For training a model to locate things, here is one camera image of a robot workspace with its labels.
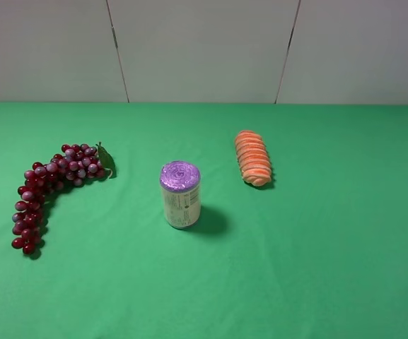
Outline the red plastic grape bunch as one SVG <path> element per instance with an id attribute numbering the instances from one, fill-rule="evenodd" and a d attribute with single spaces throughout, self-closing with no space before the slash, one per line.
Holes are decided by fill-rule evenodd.
<path id="1" fill-rule="evenodd" d="M 17 189 L 11 247 L 24 256 L 34 256 L 42 246 L 45 217 L 57 195 L 65 189 L 80 188 L 90 180 L 112 179 L 116 173 L 114 158 L 101 142 L 64 144 L 50 161 L 34 162 L 23 174 L 24 184 Z"/>

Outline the purple trash bag roll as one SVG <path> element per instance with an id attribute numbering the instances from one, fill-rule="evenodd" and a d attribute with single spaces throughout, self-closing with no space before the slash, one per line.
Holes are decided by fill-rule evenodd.
<path id="1" fill-rule="evenodd" d="M 163 166 L 159 183 L 165 219 L 175 229 L 183 230 L 198 221 L 200 181 L 199 169 L 189 162 L 177 160 Z"/>

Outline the orange twisted bread loaf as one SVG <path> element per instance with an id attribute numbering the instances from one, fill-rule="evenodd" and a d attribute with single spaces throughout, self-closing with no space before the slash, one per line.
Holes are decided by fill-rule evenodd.
<path id="1" fill-rule="evenodd" d="M 272 164 L 262 137 L 254 131 L 240 131 L 235 137 L 235 152 L 243 181 L 264 186 L 272 181 Z"/>

